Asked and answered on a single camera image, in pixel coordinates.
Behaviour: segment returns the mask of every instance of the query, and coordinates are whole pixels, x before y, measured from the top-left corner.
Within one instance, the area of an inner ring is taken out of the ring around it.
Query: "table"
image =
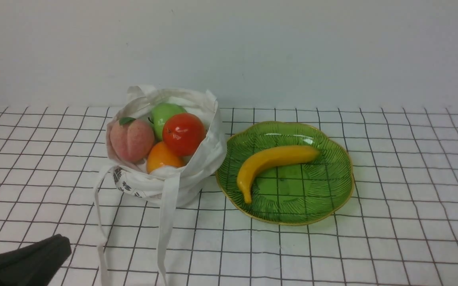
[[[92,188],[119,107],[0,107],[0,252],[53,234],[73,254],[51,286],[99,285]],[[213,176],[176,211],[172,286],[458,286],[458,109],[222,108],[229,137],[256,122],[304,122],[349,151],[356,190],[310,226],[250,219]],[[100,190],[113,285],[153,284],[158,207]]]

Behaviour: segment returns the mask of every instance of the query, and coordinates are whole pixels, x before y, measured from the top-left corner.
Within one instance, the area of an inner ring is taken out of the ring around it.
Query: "green glass plate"
[[[236,184],[241,165],[256,152],[284,145],[310,145],[320,150],[320,156],[307,164],[265,170],[253,182],[252,203],[246,204]],[[353,165],[344,148],[302,123],[268,121],[235,134],[215,174],[224,194],[242,212],[284,225],[326,218],[349,200],[354,189]]]

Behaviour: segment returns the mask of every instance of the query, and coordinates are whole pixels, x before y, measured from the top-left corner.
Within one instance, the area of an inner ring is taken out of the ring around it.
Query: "green apple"
[[[162,129],[164,124],[169,118],[176,114],[186,113],[187,111],[180,105],[173,103],[160,103],[151,110],[151,122],[153,123],[153,130],[155,138],[162,141]]]

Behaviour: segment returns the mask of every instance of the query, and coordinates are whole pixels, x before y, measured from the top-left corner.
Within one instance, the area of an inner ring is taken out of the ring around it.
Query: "red tomato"
[[[164,124],[162,138],[176,156],[193,155],[206,137],[202,121],[190,113],[176,114]]]

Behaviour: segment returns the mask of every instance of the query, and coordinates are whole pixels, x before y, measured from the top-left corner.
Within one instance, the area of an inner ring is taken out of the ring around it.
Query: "black object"
[[[70,240],[54,235],[0,254],[0,286],[47,286],[71,255]]]

